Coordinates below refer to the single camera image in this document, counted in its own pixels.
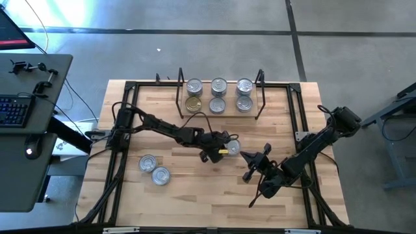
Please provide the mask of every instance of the keyboard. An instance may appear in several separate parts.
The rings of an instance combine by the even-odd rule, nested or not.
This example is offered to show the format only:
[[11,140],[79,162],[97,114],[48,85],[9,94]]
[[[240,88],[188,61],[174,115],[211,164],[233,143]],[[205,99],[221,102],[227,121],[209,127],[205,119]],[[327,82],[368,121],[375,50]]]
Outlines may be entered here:
[[0,94],[0,127],[24,128],[33,108],[34,96]]

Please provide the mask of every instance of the silver can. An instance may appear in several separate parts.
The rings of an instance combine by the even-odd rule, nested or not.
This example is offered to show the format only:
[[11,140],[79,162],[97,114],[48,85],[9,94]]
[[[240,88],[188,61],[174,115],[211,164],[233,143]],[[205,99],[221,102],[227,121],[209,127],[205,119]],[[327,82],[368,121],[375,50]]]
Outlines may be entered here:
[[163,166],[158,167],[151,174],[151,180],[153,180],[156,185],[165,185],[170,181],[170,172]]
[[240,153],[241,144],[239,140],[231,140],[227,144],[225,144],[225,147],[228,150],[228,155],[235,156]]
[[156,168],[156,166],[157,160],[153,155],[145,155],[138,162],[138,167],[142,172],[150,173]]
[[253,82],[247,78],[241,78],[237,81],[237,95],[249,96],[253,90]]
[[224,113],[225,109],[226,109],[226,102],[222,98],[214,97],[212,100],[210,100],[209,110],[213,114],[222,114]]
[[237,99],[237,109],[240,112],[249,112],[253,107],[253,100],[248,96],[241,96]]
[[211,93],[214,97],[222,98],[227,93],[227,81],[223,78],[215,78],[211,82]]
[[202,95],[202,81],[196,78],[187,82],[187,91],[190,97],[200,97]]

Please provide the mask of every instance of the wooden tabletop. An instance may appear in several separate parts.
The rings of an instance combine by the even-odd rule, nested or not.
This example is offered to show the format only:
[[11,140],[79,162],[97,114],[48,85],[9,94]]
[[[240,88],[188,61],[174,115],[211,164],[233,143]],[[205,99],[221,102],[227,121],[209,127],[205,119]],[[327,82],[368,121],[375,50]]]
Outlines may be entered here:
[[[109,81],[99,119],[100,129],[112,127],[111,105],[122,100],[125,82]],[[320,131],[326,122],[324,114],[317,109],[317,105],[321,104],[318,84],[301,83],[301,86],[309,130]],[[230,134],[239,134],[243,151],[262,151],[263,146],[270,143],[272,152],[269,157],[280,162],[295,153],[287,95],[282,88],[266,88],[265,96],[266,107],[257,121],[254,118],[210,118],[210,122],[213,131],[227,130]],[[174,87],[141,87],[138,107],[166,122],[182,125],[186,118],[182,120],[179,117],[175,97]],[[296,96],[293,97],[298,112]],[[133,125],[140,125],[140,120],[136,118]],[[188,126],[208,129],[205,118],[193,118]],[[98,142],[92,153],[102,150],[104,145],[104,142]],[[183,148],[171,138],[151,131],[132,135],[116,225],[307,227],[301,190],[281,188],[273,198],[260,197],[252,208],[248,208],[255,196],[259,174],[256,172],[247,185],[241,179],[248,170],[241,156],[226,157],[216,164],[211,161],[202,163],[199,152],[198,149]],[[333,157],[331,148],[326,148],[324,153]],[[109,151],[102,153],[88,163],[77,207],[80,218],[87,214],[103,192],[110,154]],[[150,174],[139,170],[138,161],[145,154],[156,156],[159,165],[171,171],[169,184],[157,186],[153,184]],[[335,165],[322,156],[318,156],[315,162],[323,197],[338,217],[348,223]],[[112,200],[111,196],[106,219],[111,212]],[[317,220],[313,197],[311,203]]]

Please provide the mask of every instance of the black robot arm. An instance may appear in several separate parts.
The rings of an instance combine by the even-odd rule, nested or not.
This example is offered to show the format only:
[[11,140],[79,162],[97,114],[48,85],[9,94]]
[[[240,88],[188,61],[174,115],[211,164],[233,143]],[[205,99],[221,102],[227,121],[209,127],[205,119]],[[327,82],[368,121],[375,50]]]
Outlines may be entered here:
[[[135,114],[138,114],[142,120],[142,125],[128,129]],[[124,144],[124,139],[131,133],[138,133],[143,130],[155,131],[167,137],[173,138],[178,144],[184,147],[201,149],[200,157],[202,162],[207,162],[210,159],[213,163],[219,162],[223,156],[219,150],[225,149],[224,144],[227,144],[232,138],[227,131],[218,132],[212,131],[205,133],[200,127],[178,127],[161,119],[156,118],[152,114],[147,114],[137,107],[126,107],[118,111],[116,122],[112,128],[111,137],[107,141],[107,147],[112,150],[122,150],[128,144]]]
[[337,107],[330,112],[323,106],[318,107],[323,112],[330,114],[327,126],[319,133],[309,134],[303,138],[296,146],[299,153],[277,164],[267,157],[272,150],[270,144],[266,144],[262,153],[240,152],[250,169],[249,172],[243,175],[243,180],[248,183],[255,171],[258,171],[264,177],[264,180],[259,183],[260,195],[271,198],[281,187],[291,187],[303,174],[305,165],[314,161],[320,151],[341,137],[353,136],[360,128],[361,119],[349,108]]

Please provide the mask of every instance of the monitor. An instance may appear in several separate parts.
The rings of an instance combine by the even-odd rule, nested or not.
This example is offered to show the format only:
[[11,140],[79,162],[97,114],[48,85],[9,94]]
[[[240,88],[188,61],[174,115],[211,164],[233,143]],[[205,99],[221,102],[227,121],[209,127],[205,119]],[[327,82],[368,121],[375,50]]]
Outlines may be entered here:
[[34,43],[19,27],[0,9],[0,50],[32,49]]

